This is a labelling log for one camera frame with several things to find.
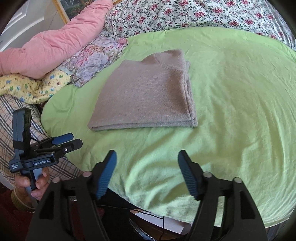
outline dark red sleeve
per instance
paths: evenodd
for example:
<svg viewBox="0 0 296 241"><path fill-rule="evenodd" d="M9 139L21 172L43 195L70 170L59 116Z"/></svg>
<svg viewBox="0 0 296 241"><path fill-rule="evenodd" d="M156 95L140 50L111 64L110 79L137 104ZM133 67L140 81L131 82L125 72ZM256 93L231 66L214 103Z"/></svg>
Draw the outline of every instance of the dark red sleeve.
<svg viewBox="0 0 296 241"><path fill-rule="evenodd" d="M11 192L0 194L0 220L6 221L7 232L14 232L20 241L25 241L33 214L17 210L11 201Z"/></svg>

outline plaid fabric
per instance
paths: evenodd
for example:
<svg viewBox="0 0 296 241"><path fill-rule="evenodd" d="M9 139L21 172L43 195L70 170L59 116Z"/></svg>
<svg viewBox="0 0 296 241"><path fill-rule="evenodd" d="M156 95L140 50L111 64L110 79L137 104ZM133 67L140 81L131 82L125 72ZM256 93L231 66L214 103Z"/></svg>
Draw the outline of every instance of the plaid fabric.
<svg viewBox="0 0 296 241"><path fill-rule="evenodd" d="M30 128L32 137L37 140L43 140L48 137L41 125L40 113L35 105L25 104L10 95L0 96L0 173L12 185L14 185L14 174L11 174L8 168L8 162L14 156L12 146L12 113L14 110L24 107L32 110ZM62 180L75 178L82 173L66 157L62 157L59 160L59 164L50 166L49 172L51 178L60 177Z"/></svg>

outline framed picture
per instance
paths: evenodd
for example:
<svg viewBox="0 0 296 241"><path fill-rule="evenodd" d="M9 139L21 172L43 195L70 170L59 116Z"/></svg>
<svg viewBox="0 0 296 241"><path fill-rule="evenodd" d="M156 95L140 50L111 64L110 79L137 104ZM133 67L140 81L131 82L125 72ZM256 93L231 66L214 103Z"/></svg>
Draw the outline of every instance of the framed picture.
<svg viewBox="0 0 296 241"><path fill-rule="evenodd" d="M85 7L92 4L95 0L52 0L64 23L70 22ZM121 0L112 0L113 4Z"/></svg>

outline screw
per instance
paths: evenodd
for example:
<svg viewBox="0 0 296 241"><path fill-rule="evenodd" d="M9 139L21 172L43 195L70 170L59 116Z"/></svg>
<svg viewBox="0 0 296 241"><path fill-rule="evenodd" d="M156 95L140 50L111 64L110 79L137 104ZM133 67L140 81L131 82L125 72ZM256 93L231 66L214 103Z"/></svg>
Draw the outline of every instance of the screw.
<svg viewBox="0 0 296 241"><path fill-rule="evenodd" d="M242 183L242 180L239 177L235 177L233 179L236 183Z"/></svg>
<svg viewBox="0 0 296 241"><path fill-rule="evenodd" d="M207 178L210 178L210 177L212 177L213 175L212 175L212 173L210 173L210 172L204 172L204 173L203 173L203 176L204 176L204 177L207 177Z"/></svg>

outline purple floral cloth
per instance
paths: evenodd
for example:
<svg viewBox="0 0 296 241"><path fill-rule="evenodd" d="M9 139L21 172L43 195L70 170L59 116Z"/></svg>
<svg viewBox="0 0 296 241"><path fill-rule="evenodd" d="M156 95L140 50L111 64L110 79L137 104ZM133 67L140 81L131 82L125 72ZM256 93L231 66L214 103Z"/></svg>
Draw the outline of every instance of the purple floral cloth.
<svg viewBox="0 0 296 241"><path fill-rule="evenodd" d="M246 30L296 50L291 30L267 0L123 0L105 18L105 28L125 38L194 26Z"/></svg>
<svg viewBox="0 0 296 241"><path fill-rule="evenodd" d="M103 30L91 43L65 60L57 69L71 75L72 83L82 87L96 73L116 61L127 45L125 38L114 37Z"/></svg>

